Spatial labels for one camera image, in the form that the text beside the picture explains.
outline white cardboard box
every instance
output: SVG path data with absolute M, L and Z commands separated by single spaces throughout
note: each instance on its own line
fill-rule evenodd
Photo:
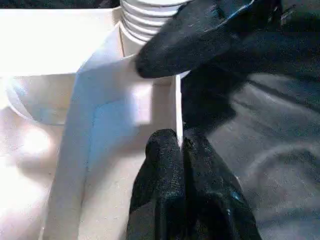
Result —
M 181 142 L 180 76 L 142 79 L 133 59 L 117 24 L 78 71 L 40 239 L 125 239 L 149 136 L 172 128 Z
M 0 9 L 0 78 L 25 119 L 64 124 L 76 72 L 122 9 Z

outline white tray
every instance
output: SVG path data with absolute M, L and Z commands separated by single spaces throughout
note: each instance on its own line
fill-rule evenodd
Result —
M 133 59 L 117 25 L 77 73 L 40 239 L 125 239 L 149 136 L 172 128 L 181 142 L 180 76 L 142 79 Z

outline dark gray cloth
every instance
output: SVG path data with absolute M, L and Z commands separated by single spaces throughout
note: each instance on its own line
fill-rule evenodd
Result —
M 264 240 L 320 239 L 319 26 L 257 32 L 181 81 L 185 130 L 238 177 Z
M 0 0 L 2 9 L 109 9 L 119 5 L 119 0 Z
M 134 181 L 128 240 L 260 240 L 237 178 L 196 129 L 149 138 Z

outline white surface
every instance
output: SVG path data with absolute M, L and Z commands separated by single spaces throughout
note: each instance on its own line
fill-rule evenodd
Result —
M 50 193 L 45 240 L 124 239 L 133 181 L 149 136 L 162 128 L 182 134 L 176 118 L 181 115 L 176 78 L 162 85 L 140 78 L 133 69 L 134 56 L 118 61 L 120 51 L 110 47 L 119 40 L 117 28 L 104 44 L 108 47 L 102 47 L 106 51 L 98 50 L 77 76 Z M 133 118 L 127 98 L 118 91 L 123 86 L 133 100 Z
M 120 7 L 0 9 L 0 76 L 75 73 L 120 15 Z
M 64 128 L 22 119 L 0 78 L 0 239 L 36 240 Z

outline gray fabric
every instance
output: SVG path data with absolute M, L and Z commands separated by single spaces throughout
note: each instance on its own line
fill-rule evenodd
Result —
M 156 202 L 150 201 L 129 216 L 126 240 L 151 240 L 155 236 Z
M 238 177 L 262 239 L 320 239 L 320 83 L 207 64 L 181 87 L 185 129 L 204 131 Z
M 0 0 L 3 9 L 108 9 L 119 5 L 119 0 Z

